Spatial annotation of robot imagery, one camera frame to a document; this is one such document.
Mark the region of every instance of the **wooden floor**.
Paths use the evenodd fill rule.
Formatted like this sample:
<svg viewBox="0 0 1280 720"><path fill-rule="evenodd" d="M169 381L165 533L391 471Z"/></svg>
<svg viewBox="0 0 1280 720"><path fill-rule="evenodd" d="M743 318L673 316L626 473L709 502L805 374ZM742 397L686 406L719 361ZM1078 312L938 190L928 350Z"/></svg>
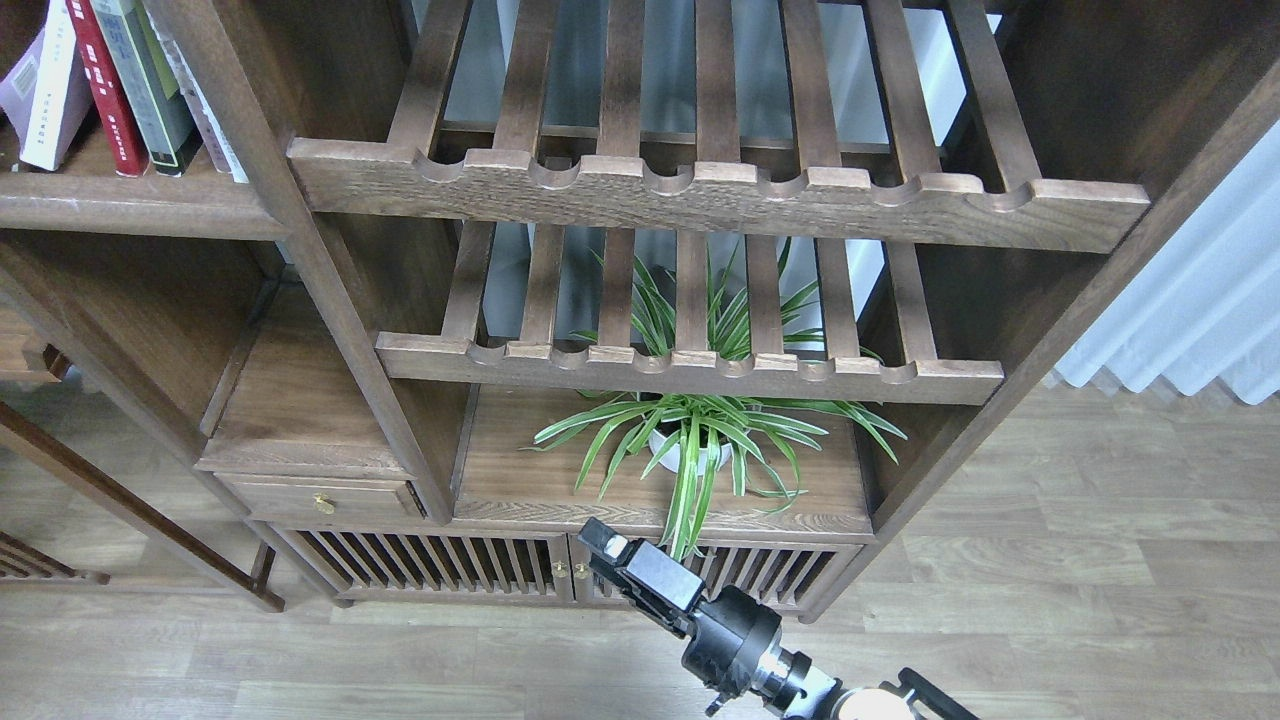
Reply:
<svg viewBox="0 0 1280 720"><path fill-rule="evenodd" d="M191 529L206 541L251 548L101 396L0 396L157 506L201 519ZM1038 389L819 623L788 623L783 644L852 684L911 665L984 719L1271 719L1277 473L1276 400ZM79 524L63 529L78 534L45 537L38 518L67 509ZM0 459L0 529L90 569L173 568L93 510ZM221 597L0 592L0 717L694 719L710 701L680 667L682 643L634 612L335 610L289 571L274 580L284 615ZM750 700L721 716L772 717Z"/></svg>

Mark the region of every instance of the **potted plant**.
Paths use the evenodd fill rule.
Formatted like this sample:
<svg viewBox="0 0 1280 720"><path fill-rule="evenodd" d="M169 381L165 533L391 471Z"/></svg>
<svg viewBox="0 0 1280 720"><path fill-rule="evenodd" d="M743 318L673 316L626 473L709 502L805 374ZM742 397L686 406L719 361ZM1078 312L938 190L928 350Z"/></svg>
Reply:
<svg viewBox="0 0 1280 720"><path fill-rule="evenodd" d="M778 259L780 275L786 269L790 252L788 240ZM749 304L746 288L733 293L732 297L728 296L726 284L731 265L732 260L718 277L708 266L707 337L710 350L727 360L741 360L751 352ZM783 325L797 319L805 307L815 302L813 296L817 291L815 281L785 299L781 307ZM676 310L659 292L652 273L639 260L635 263L631 322L648 354L660 356L671 351L676 337ZM589 342L598 340L593 332L575 334ZM810 342L822 338L820 328L805 328L786 333L783 342ZM906 437L899 428L860 402L689 393L584 392L582 395L603 398L604 402L547 425L534 436L534 446L529 450L554 450L588 428L599 425L577 474L575 488L580 489L600 454L605 451L609 438L621 432L621 439L609 455L600 482L602 498L626 457L640 454L646 446L650 448L653 459L644 468L641 478L648 477L667 459L666 465L676 473L676 486L658 544L667 546L676 560L684 560L690 552L696 551L698 537L707 519L722 465L731 464L733 495L744 496L751 492L760 497L780 500L781 503L769 510L771 512L786 510L804 492L800 486L800 464L796 460L795 446L803 445L820 451L822 446L817 438L827 434L827 430L796 419L787 411L809 410L847 418L861 425L895 462L897 457L883 433ZM765 459L762 443L776 447L787 460L794 484L783 480L782 474ZM763 487L754 482L749 468L758 468L763 473L767 480Z"/></svg>

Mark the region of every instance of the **brass drawer knob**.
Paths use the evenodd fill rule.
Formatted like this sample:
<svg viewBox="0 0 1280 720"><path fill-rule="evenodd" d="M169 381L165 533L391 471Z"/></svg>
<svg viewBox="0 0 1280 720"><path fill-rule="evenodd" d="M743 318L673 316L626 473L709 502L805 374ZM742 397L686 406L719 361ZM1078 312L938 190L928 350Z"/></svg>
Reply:
<svg viewBox="0 0 1280 720"><path fill-rule="evenodd" d="M333 501L329 500L329 496L323 492L317 492L311 497L316 501L316 510L325 515L333 515L334 511L338 510L338 506L334 505Z"/></svg>

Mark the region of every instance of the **white flower pot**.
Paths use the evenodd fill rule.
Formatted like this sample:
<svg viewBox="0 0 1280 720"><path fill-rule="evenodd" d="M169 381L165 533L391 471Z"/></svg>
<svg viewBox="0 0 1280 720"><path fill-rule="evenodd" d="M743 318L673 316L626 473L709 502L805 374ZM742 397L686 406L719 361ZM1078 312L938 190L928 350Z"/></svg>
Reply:
<svg viewBox="0 0 1280 720"><path fill-rule="evenodd" d="M649 451L653 452L654 455L658 455L658 451L662 450L662 446L666 445L666 442L667 442L667 436L662 434L659 430L653 430L652 433L649 433ZM672 473L678 473L680 452L681 448L680 443L677 442L671 447L671 450L664 452L662 457L658 459L658 462L660 462L663 468L671 470ZM719 470L721 468L723 468L724 464L728 462L728 459L732 456L733 456L733 446L726 442L724 445L721 446L721 461L719 465L716 466L716 469ZM707 448L704 447L698 451L698 475L701 477L705 474L707 474Z"/></svg>

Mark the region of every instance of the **red book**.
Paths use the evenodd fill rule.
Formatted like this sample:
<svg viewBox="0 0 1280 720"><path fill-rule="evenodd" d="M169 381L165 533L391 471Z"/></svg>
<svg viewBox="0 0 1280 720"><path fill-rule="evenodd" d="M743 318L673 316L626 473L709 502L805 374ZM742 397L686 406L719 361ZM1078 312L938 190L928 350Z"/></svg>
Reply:
<svg viewBox="0 0 1280 720"><path fill-rule="evenodd" d="M102 40L102 29L90 8L90 0L67 0L67 10L72 14L76 40L81 58L84 60L84 74L93 90L93 102L102 118L106 140L115 154L115 172L122 176L137 177L147 169L147 150L138 133L138 123L133 119L129 102L124 99L120 76L115 72L111 55Z"/></svg>

